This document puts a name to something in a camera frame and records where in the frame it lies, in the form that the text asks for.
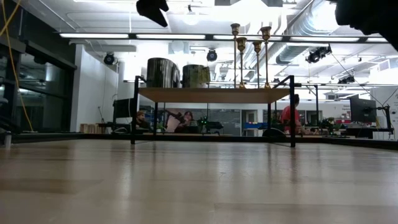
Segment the cylindrical container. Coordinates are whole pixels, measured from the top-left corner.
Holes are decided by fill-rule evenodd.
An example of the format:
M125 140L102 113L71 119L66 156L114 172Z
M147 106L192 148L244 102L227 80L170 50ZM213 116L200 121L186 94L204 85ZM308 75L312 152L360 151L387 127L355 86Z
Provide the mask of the cylindrical container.
M203 65L186 65L182 68L182 88L207 88L210 70Z
M5 134L6 134L6 137L4 138L4 145L5 145L7 150L10 150L12 134L11 134L10 131L7 131Z
M175 64L166 58L150 58L147 65L147 87L172 88Z

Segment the table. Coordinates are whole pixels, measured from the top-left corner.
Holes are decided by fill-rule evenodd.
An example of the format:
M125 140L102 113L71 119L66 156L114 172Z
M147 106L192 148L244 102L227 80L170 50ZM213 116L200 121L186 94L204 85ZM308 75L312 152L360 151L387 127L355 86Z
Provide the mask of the table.
M268 109L271 103L289 95L291 120L294 120L294 76L289 75L273 88L258 89L220 89L220 88L139 88L139 80L146 82L140 76L136 76L134 81L134 102L132 117L136 117L138 94L155 102L154 126L157 126L158 103L267 103ZM277 88L289 81L288 88ZM132 119L131 144L135 144L135 125L136 120ZM295 147L295 123L291 123L292 136L290 146ZM156 140L156 130L153 132L153 140Z

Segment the spotlight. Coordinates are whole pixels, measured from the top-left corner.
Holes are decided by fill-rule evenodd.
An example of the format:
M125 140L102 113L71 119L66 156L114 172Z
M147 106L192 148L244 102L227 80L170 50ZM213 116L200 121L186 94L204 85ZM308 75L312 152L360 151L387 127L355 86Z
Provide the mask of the spotlight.
M330 45L328 47L319 47L316 50L311 50L310 55L305 59L308 63L317 63L319 60L331 53Z
M113 52L108 52L106 53L106 56L104 58L104 63L106 65L114 65L118 62L117 58L114 56Z
M337 84L349 84L349 83L354 83L354 82L355 82L354 76L350 75L350 76L348 76L346 78L340 78L338 80Z
M214 50L214 49L209 50L206 58L207 58L207 61L209 61L209 62L214 62L215 60L217 60L216 50Z

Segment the person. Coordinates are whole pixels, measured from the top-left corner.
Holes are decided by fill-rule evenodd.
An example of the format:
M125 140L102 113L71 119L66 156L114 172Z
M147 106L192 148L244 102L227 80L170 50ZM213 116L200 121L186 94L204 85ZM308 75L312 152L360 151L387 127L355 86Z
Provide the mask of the person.
M187 111L184 113L183 121L180 121L180 124L175 128L174 133L187 133L189 132L188 127L190 126L191 121L194 121L193 115L191 111Z
M300 97L298 94L294 95L294 122L296 124L296 133L305 133L305 130L300 122L299 112L297 111L297 106L300 103ZM280 122L285 125L285 133L290 133L290 105L286 106L282 111L282 116L280 117Z
M150 129L148 122L145 121L145 113L137 111L136 128Z

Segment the computer monitor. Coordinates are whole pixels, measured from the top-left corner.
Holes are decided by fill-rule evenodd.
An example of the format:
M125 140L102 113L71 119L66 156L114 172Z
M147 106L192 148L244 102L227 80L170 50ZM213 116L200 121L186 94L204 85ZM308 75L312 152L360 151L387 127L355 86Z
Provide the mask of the computer monitor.
M351 97L349 105L351 107L351 122L376 122L376 101Z
M134 99L115 100L113 107L114 118L130 118L134 111Z

